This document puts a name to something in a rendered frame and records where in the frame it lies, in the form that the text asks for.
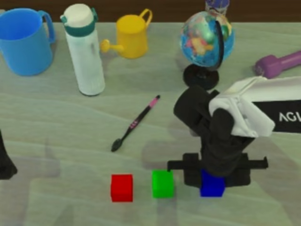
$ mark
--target globe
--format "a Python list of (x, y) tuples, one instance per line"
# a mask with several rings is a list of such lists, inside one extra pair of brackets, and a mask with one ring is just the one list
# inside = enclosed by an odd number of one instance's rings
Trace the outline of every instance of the globe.
[(234, 36), (228, 19), (213, 10), (199, 12), (185, 22), (181, 30), (180, 46), (183, 55), (193, 63), (184, 72), (187, 85), (199, 83), (205, 89), (211, 89), (217, 84), (219, 75), (216, 70), (231, 54)]

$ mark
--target clear plastic bottle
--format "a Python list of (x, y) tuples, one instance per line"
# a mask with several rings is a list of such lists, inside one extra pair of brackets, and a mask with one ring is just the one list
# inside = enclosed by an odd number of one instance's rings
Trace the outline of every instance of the clear plastic bottle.
[(97, 96), (105, 88), (97, 20), (94, 8), (85, 4), (71, 5), (61, 16), (79, 90), (85, 96)]

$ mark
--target wooden table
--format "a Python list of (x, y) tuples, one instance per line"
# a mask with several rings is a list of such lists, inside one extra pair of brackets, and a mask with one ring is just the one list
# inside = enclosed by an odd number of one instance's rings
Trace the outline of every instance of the wooden table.
[[(223, 198), (200, 198), (198, 189), (183, 184), (182, 171), (174, 172), (174, 199), (152, 198), (151, 170), (200, 150), (199, 138), (173, 115), (189, 64), (179, 48), (181, 25), (153, 23), (150, 50), (140, 59), (104, 54), (106, 89), (98, 97), (78, 92), (61, 24), (55, 24), (54, 62), (43, 74), (17, 76), (0, 59), (0, 128), (19, 169), (0, 182), (1, 226), (300, 225), (300, 135), (257, 139), (246, 151), (251, 158), (267, 156), (270, 167), (254, 171), (250, 186), (229, 188)], [(260, 57), (300, 49), (300, 24), (233, 26), (235, 49), (219, 70), (219, 91), (253, 76), (250, 67)], [(115, 39), (114, 24), (97, 29), (100, 39)], [(300, 73), (296, 67), (281, 77)], [(112, 142), (158, 94), (155, 108), (111, 153)], [(133, 203), (111, 202), (115, 173), (133, 174)]]

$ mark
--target teal bottle lid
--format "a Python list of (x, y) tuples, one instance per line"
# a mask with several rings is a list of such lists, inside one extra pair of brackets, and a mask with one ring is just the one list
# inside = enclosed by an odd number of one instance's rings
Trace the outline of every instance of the teal bottle lid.
[(64, 11), (60, 19), (69, 35), (84, 37), (94, 31), (98, 16), (94, 8), (85, 4), (74, 4)]

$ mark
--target yellow watering can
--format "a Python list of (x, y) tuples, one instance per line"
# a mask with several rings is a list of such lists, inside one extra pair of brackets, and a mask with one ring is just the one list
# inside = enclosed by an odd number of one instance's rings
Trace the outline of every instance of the yellow watering can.
[(105, 39), (100, 43), (102, 52), (108, 52), (110, 49), (116, 50), (124, 58), (138, 58), (143, 56), (147, 50), (146, 30), (152, 20), (152, 11), (145, 9), (138, 15), (125, 15), (116, 22), (117, 27), (117, 45), (111, 45), (110, 41)]

